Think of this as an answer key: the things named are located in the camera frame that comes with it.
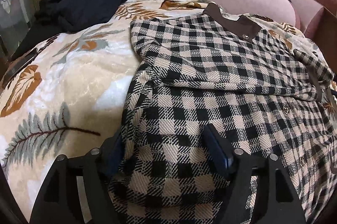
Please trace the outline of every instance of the gold button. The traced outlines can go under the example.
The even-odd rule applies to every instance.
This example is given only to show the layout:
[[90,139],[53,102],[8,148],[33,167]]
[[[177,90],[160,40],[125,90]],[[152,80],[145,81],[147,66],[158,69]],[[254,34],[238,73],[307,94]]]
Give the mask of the gold button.
[[304,157],[300,157],[300,164],[301,164],[302,167],[304,166],[304,164],[305,164]]
[[289,109],[289,107],[286,106],[286,105],[283,106],[283,111],[284,111],[284,113],[286,113],[286,114],[289,114],[289,113],[290,113],[290,109]]

